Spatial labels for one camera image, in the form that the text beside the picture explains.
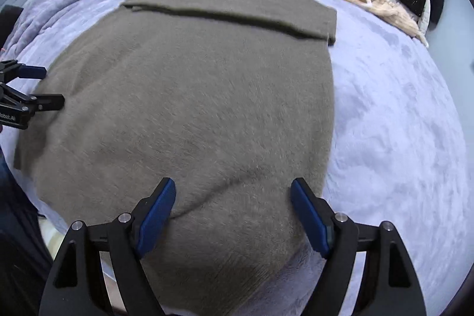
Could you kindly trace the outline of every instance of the fuzzy knit fabric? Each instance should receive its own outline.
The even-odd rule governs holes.
[[[335,31],[314,0],[126,0],[37,87],[66,105],[21,133],[17,167],[69,224],[110,221],[173,178],[145,273],[164,306],[231,315],[304,241],[289,186],[322,191]]]

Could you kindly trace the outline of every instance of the blue gripper pad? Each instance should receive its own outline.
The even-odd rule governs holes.
[[[172,179],[164,179],[162,182],[165,183],[165,186],[151,205],[140,226],[139,238],[135,247],[135,252],[140,259],[155,247],[176,199],[174,181]]]
[[[332,211],[326,200],[317,198],[302,178],[293,180],[290,197],[312,248],[327,258],[334,246]]]
[[[23,65],[18,68],[18,78],[45,79],[46,69],[38,66]]]

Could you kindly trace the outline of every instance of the fluffy blanket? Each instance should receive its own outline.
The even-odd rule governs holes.
[[[29,0],[6,46],[7,57],[49,67],[83,31],[124,0]],[[439,315],[472,259],[465,142],[449,90],[426,48],[397,28],[344,0],[317,0],[337,9],[337,41],[329,48],[335,87],[335,129],[323,197],[357,222],[394,222],[418,274],[428,315]],[[31,92],[37,81],[16,79]],[[18,131],[0,144],[12,169]],[[31,181],[15,170],[31,200]],[[362,274],[356,262],[342,315],[354,305]],[[238,315],[299,315],[323,261],[307,245]]]

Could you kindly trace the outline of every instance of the white wall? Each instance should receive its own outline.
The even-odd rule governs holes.
[[[469,0],[445,0],[441,19],[426,38],[459,114],[474,189],[474,8]]]

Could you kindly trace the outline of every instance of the metal bolt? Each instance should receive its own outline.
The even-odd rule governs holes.
[[[73,231],[78,231],[79,229],[82,228],[82,221],[76,221],[71,225],[71,228]]]
[[[130,218],[132,218],[132,215],[130,213],[122,213],[120,216],[118,216],[118,221],[121,223],[127,223],[130,221]]]
[[[338,220],[340,223],[345,223],[347,220],[348,220],[348,216],[347,214],[345,213],[341,213],[341,212],[337,212],[335,215],[334,215],[334,218],[336,220]]]
[[[382,221],[382,226],[389,232],[395,229],[395,226],[390,221]]]

